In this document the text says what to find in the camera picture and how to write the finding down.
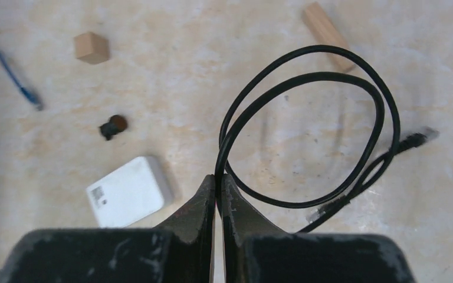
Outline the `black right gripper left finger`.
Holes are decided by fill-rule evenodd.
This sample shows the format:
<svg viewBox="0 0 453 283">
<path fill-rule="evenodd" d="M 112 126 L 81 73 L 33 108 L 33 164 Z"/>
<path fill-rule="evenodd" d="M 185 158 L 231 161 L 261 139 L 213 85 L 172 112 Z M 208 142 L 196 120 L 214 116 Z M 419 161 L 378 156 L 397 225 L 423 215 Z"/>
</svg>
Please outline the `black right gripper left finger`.
<svg viewBox="0 0 453 283">
<path fill-rule="evenodd" d="M 210 282 L 215 180 L 152 228 L 40 229 L 23 236 L 1 282 Z"/>
</svg>

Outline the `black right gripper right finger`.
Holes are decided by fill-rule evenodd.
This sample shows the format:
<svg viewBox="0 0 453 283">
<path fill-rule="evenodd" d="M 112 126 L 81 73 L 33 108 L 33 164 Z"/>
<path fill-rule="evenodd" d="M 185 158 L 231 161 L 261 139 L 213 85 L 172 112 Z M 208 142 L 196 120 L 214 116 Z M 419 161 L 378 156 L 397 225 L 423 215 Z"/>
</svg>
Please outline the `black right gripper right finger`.
<svg viewBox="0 0 453 283">
<path fill-rule="evenodd" d="M 226 282 L 415 282 L 402 250 L 375 234 L 288 233 L 221 181 Z"/>
</svg>

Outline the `white TP-Link switch box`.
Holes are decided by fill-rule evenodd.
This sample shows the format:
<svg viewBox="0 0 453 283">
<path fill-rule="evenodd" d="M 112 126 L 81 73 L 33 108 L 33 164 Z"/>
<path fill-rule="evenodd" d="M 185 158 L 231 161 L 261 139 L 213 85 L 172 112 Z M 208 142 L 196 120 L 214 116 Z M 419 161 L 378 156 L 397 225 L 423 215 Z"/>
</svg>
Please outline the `white TP-Link switch box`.
<svg viewBox="0 0 453 283">
<path fill-rule="evenodd" d="M 171 204 L 172 188 L 157 158 L 139 156 L 86 188 L 101 228 L 127 227 Z"/>
</svg>

